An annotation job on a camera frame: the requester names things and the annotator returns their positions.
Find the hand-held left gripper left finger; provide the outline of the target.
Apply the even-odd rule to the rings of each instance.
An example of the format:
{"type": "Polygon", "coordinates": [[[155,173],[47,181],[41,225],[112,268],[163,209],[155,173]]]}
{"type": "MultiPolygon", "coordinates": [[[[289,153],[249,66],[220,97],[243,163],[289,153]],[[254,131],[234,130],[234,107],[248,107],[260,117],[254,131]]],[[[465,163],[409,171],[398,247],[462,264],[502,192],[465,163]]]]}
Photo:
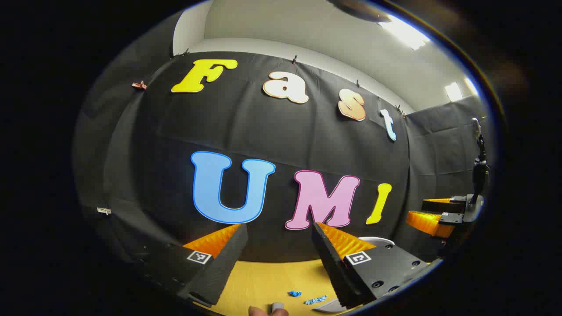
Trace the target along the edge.
{"type": "Polygon", "coordinates": [[[188,301],[216,305],[248,240],[244,223],[231,225],[188,244],[159,244],[136,261],[149,282],[188,301]]]}

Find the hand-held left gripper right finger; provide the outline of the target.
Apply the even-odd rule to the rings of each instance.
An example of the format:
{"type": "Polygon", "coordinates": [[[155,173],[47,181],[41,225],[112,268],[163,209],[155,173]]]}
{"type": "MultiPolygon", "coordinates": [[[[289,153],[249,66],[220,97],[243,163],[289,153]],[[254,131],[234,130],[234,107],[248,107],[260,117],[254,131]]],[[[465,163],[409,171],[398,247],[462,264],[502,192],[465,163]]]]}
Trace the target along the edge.
{"type": "Polygon", "coordinates": [[[322,223],[313,225],[312,242],[339,303],[347,309],[387,300],[443,263],[427,263],[397,245],[375,246],[322,223]]]}

